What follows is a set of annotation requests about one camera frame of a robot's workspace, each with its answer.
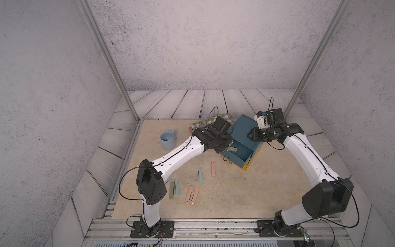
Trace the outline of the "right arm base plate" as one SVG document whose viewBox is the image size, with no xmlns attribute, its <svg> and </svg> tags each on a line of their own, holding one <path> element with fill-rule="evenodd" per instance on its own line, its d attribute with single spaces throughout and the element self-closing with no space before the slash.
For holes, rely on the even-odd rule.
<svg viewBox="0 0 395 247">
<path fill-rule="evenodd" d="M 259 237 L 266 238 L 296 238 L 303 237 L 303 233 L 296 226 L 284 225 L 281 227 L 279 223 L 275 223 L 274 220 L 258 220 L 256 221 L 257 227 L 254 228 L 254 232 L 259 235 Z"/>
</svg>

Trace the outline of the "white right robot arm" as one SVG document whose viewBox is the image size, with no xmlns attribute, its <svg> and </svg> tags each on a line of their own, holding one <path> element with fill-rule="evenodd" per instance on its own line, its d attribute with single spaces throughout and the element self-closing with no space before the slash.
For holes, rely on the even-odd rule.
<svg viewBox="0 0 395 247">
<path fill-rule="evenodd" d="M 325 163 L 298 124 L 270 126 L 266 129 L 255 127 L 247 136 L 254 142 L 277 140 L 294 155 L 312 186 L 303 195 L 301 203 L 275 214 L 273 231 L 278 236 L 287 236 L 304 222 L 347 209 L 349 201 L 353 199 L 353 183 L 350 179 L 342 179 Z"/>
</svg>

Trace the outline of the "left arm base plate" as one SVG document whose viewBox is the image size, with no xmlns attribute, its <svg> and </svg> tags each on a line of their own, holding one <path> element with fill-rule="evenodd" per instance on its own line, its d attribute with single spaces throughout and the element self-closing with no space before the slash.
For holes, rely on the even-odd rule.
<svg viewBox="0 0 395 247">
<path fill-rule="evenodd" d="M 134 221 L 130 237 L 132 239 L 137 238 L 172 238 L 174 234 L 174 221 L 171 220 L 160 220 L 157 224 L 152 227 L 148 227 L 144 221 Z"/>
</svg>

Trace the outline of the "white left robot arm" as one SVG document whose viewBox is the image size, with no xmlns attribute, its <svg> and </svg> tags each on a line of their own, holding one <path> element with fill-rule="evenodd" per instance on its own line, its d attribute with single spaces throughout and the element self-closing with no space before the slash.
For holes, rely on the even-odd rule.
<svg viewBox="0 0 395 247">
<path fill-rule="evenodd" d="M 228 131 L 229 124 L 222 127 L 208 125 L 195 129 L 191 136 L 168 154 L 150 162 L 140 163 L 136 178 L 138 192 L 143 200 L 141 222 L 145 228 L 154 230 L 161 221 L 160 201 L 166 195 L 165 181 L 181 166 L 208 149 L 217 153 L 225 151 L 233 142 Z"/>
</svg>

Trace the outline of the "teal pull-out drawer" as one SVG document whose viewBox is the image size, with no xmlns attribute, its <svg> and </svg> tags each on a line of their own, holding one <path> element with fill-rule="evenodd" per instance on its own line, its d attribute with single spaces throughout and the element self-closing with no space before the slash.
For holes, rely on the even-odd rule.
<svg viewBox="0 0 395 247">
<path fill-rule="evenodd" d="M 250 164 L 254 151 L 237 140 L 233 141 L 233 143 L 230 145 L 230 148 L 236 149 L 236 151 L 229 151 L 227 149 L 224 152 L 221 152 L 224 160 L 237 165 L 243 170 L 246 170 Z"/>
</svg>

